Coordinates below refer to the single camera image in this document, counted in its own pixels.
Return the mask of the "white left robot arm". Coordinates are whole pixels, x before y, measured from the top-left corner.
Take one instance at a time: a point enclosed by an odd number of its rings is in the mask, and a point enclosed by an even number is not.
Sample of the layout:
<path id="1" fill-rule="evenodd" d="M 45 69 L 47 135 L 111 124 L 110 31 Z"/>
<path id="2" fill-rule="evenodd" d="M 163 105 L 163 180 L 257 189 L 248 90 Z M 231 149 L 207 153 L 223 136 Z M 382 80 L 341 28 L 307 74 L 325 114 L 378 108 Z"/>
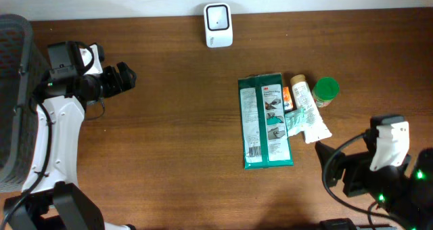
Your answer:
<path id="1" fill-rule="evenodd" d="M 113 229 L 79 189 L 78 138 L 87 106 L 131 90 L 126 63 L 103 66 L 103 47 L 78 41 L 24 51 L 17 75 L 1 77 L 1 190 L 14 192 L 2 227 Z"/>

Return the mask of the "small orange box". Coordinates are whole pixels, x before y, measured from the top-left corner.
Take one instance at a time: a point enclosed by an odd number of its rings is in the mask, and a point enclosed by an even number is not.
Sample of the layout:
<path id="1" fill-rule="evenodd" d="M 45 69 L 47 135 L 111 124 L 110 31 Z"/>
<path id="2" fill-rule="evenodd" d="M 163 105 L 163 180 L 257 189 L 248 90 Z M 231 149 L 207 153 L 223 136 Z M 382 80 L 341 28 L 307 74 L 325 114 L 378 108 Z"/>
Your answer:
<path id="1" fill-rule="evenodd" d="M 294 109 L 289 87 L 283 88 L 283 108 L 285 112 L 291 112 Z"/>

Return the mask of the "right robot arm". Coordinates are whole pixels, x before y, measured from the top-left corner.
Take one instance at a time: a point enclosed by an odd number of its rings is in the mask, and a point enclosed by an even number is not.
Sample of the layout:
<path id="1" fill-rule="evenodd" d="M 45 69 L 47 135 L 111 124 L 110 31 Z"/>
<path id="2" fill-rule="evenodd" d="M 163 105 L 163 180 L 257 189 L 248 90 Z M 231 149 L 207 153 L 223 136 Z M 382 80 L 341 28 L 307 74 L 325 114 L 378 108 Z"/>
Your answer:
<path id="1" fill-rule="evenodd" d="M 374 116 L 370 127 L 334 149 L 320 141 L 315 150 L 321 163 L 321 180 L 328 194 L 341 205 L 366 214 L 331 188 L 342 181 L 343 193 L 352 198 L 369 194 L 381 215 L 404 229 L 432 228 L 432 148 L 417 156 L 410 175 L 409 123 L 398 114 Z"/>

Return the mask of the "green lid plastic jar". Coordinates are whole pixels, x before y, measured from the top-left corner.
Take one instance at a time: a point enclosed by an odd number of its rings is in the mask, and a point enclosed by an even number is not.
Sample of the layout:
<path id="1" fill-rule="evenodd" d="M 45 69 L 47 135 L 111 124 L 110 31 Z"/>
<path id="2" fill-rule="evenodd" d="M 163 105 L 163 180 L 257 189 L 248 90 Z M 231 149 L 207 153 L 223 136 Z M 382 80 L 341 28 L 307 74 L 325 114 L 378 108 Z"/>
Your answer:
<path id="1" fill-rule="evenodd" d="M 312 95 L 318 108 L 328 106 L 339 94 L 340 86 L 332 77 L 320 78 L 313 87 Z"/>

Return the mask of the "green 3M gloves package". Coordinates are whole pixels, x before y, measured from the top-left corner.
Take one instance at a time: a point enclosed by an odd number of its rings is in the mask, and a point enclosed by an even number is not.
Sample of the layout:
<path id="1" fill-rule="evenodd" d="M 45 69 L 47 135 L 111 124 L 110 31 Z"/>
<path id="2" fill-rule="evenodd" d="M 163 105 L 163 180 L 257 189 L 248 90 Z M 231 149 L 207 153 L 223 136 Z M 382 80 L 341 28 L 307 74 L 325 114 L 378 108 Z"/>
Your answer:
<path id="1" fill-rule="evenodd" d="M 280 73 L 238 80 L 244 168 L 293 166 Z"/>

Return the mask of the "light green pouch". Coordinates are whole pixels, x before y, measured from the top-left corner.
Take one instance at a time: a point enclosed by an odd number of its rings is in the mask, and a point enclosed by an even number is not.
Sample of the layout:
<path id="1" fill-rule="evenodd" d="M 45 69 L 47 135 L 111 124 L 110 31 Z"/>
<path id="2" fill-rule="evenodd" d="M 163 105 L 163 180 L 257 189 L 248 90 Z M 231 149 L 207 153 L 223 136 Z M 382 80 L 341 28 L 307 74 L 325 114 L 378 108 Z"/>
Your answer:
<path id="1" fill-rule="evenodd" d="M 306 114 L 304 108 L 299 108 L 285 114 L 288 137 L 303 132 L 306 128 Z"/>

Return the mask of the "white tube gold cap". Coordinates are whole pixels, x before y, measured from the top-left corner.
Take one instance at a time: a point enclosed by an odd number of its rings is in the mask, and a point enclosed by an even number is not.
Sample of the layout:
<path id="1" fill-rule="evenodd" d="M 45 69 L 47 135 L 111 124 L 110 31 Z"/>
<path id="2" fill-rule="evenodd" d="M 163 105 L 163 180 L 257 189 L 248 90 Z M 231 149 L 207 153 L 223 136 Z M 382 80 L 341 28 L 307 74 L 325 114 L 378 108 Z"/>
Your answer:
<path id="1" fill-rule="evenodd" d="M 313 99 L 309 85 L 306 82 L 305 75 L 298 74 L 290 79 L 292 93 L 298 109 L 304 110 L 306 118 L 304 128 L 305 143 L 314 143 L 332 136 L 332 133 L 325 125 L 318 107 Z"/>

